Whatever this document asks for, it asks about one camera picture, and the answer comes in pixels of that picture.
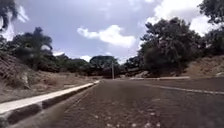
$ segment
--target cloud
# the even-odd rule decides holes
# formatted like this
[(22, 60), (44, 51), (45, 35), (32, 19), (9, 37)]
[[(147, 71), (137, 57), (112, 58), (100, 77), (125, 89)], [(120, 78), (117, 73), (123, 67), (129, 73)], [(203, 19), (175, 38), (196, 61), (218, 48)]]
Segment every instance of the cloud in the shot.
[(89, 32), (88, 29), (78, 28), (77, 32), (88, 39), (99, 39), (109, 45), (131, 48), (136, 41), (134, 36), (123, 36), (121, 32), (124, 29), (118, 25), (111, 25), (105, 30), (99, 32)]
[[(18, 18), (21, 22), (25, 23), (25, 22), (27, 22), (27, 21), (30, 20), (29, 17), (26, 15), (26, 11), (25, 11), (25, 9), (24, 9), (23, 6), (19, 6), (19, 8), (18, 8), (18, 12), (19, 12), (19, 15), (18, 15), (17, 18)], [(7, 30), (6, 30), (4, 33), (2, 33), (2, 36), (3, 36), (7, 41), (11, 41), (11, 40), (13, 40), (13, 38), (14, 38), (14, 36), (15, 36), (15, 32), (14, 32), (14, 26), (13, 26), (13, 24), (12, 24), (11, 22), (9, 23), (9, 26), (8, 26)]]
[(91, 56), (88, 56), (88, 55), (81, 56), (80, 58), (83, 59), (83, 60), (85, 60), (85, 61), (87, 61), (87, 62), (89, 62), (92, 59), (92, 57)]
[(30, 21), (30, 18), (26, 14), (26, 10), (25, 10), (25, 8), (23, 6), (19, 6), (18, 12), (19, 12), (18, 19), (21, 22), (26, 23), (27, 21)]
[(139, 44), (138, 44), (138, 50), (140, 50), (142, 48), (142, 45), (144, 44), (145, 42), (144, 41), (140, 41)]
[(12, 41), (13, 37), (15, 35), (14, 32), (14, 26), (10, 23), (8, 26), (8, 29), (2, 33), (2, 36), (7, 40), (7, 41)]
[(202, 35), (211, 29), (211, 25), (207, 23), (208, 18), (202, 16), (197, 7), (202, 1), (203, 0), (162, 0), (162, 2), (154, 8), (154, 16), (149, 17), (146, 22), (155, 24), (161, 18), (169, 20), (174, 17), (180, 17), (192, 23), (190, 28)]
[(147, 2), (147, 3), (153, 3), (153, 2), (155, 2), (155, 0), (145, 0), (145, 2)]
[(215, 26), (208, 24), (208, 17), (199, 16), (192, 19), (190, 29), (196, 30), (200, 35), (204, 35), (209, 32), (211, 29), (215, 28)]

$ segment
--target dry grass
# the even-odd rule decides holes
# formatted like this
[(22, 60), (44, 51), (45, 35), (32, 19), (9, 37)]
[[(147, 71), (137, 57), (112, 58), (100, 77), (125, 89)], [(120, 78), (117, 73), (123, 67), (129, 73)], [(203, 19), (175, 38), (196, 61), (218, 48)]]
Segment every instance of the dry grass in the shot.
[(202, 58), (189, 64), (186, 74), (192, 77), (212, 77), (224, 72), (224, 56)]

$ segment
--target sky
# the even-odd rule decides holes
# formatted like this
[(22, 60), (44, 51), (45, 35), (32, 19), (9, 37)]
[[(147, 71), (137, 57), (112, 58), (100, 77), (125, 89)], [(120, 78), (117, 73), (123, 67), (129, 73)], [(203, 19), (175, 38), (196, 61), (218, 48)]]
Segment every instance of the sky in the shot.
[(96, 55), (112, 55), (119, 62), (135, 56), (145, 33), (144, 24), (161, 18), (180, 17), (190, 29), (204, 35), (213, 26), (199, 13), (202, 0), (16, 0), (18, 20), (4, 34), (41, 27), (52, 39), (54, 55), (65, 53), (87, 61)]

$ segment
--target dirt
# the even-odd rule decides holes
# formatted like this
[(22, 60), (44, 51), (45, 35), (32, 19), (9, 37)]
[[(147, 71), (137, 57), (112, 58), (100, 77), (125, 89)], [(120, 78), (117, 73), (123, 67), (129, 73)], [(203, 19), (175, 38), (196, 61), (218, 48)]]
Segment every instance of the dirt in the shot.
[(94, 78), (73, 73), (36, 72), (35, 75), (36, 80), (29, 89), (10, 87), (1, 81), (0, 103), (55, 92), (94, 81)]
[(224, 72), (224, 56), (201, 58), (189, 64), (186, 74), (191, 77), (213, 77)]

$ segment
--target road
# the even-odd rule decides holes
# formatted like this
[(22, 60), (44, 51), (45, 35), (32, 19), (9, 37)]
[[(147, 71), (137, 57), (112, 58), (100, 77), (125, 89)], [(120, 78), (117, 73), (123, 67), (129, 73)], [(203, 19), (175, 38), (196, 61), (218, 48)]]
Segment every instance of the road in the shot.
[(42, 128), (224, 128), (223, 83), (105, 80)]

